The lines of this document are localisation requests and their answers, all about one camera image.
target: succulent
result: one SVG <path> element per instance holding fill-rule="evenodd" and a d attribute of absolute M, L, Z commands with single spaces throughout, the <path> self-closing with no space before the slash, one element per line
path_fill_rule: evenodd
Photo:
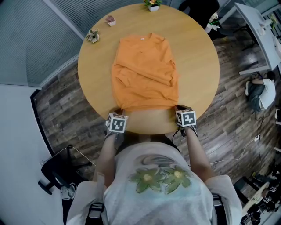
<path fill-rule="evenodd" d="M 95 29 L 94 31 L 89 30 L 86 39 L 88 41 L 91 41 L 92 43 L 95 43 L 100 39 L 100 36 L 98 35 L 99 29 Z"/>

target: white t-shirt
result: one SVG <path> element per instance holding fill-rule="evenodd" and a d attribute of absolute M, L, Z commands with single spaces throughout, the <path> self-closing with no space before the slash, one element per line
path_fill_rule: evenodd
<path fill-rule="evenodd" d="M 274 81 L 270 79 L 263 79 L 264 90 L 259 96 L 259 99 L 264 109 L 267 109 L 275 99 L 275 85 Z"/>
<path fill-rule="evenodd" d="M 104 193 L 109 224 L 212 224 L 211 193 L 222 197 L 228 225 L 240 224 L 242 207 L 230 178 L 217 176 L 203 183 L 175 148 L 158 142 L 140 143 L 124 149 L 115 161 L 115 179 Z M 79 186 L 71 206 L 78 213 L 93 193 L 85 187 L 81 191 Z M 80 225 L 78 221 L 68 224 Z"/>

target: small plant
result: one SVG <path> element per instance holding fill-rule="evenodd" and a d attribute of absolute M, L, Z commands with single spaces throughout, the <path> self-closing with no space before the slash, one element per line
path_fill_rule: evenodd
<path fill-rule="evenodd" d="M 273 14 L 273 13 L 270 15 L 270 18 L 272 20 L 271 27 L 272 27 L 272 29 L 274 29 L 274 26 L 278 24 L 278 20 L 277 20 L 275 14 Z"/>
<path fill-rule="evenodd" d="M 99 29 L 95 29 L 94 31 L 89 30 L 89 32 L 86 36 L 86 39 L 88 39 L 88 41 L 95 43 L 96 41 L 98 41 L 100 39 L 98 32 L 99 32 Z"/>
<path fill-rule="evenodd" d="M 144 5 L 145 6 L 160 6 L 161 5 L 161 0 L 144 0 Z"/>

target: round wooden table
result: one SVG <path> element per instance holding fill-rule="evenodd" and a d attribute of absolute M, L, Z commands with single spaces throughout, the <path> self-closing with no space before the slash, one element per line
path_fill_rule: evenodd
<path fill-rule="evenodd" d="M 105 18 L 112 15 L 116 25 L 110 27 Z M 211 104 L 220 78 L 216 49 L 204 29 L 183 12 L 161 5 L 150 12 L 143 4 L 133 4 L 104 16 L 92 30 L 100 30 L 100 40 L 84 40 L 78 60 L 81 88 L 97 113 L 107 119 L 117 108 L 112 94 L 111 68 L 120 38 L 156 33 L 171 46 L 179 81 L 179 105 L 190 106 L 199 118 Z M 126 112 L 127 130 L 139 134 L 163 134 L 175 131 L 173 109 Z"/>

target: person sitting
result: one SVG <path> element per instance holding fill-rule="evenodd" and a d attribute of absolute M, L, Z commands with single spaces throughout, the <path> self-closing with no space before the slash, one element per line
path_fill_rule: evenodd
<path fill-rule="evenodd" d="M 275 99 L 275 74 L 267 73 L 266 79 L 253 79 L 246 82 L 245 95 L 248 96 L 249 106 L 254 111 L 266 110 Z"/>

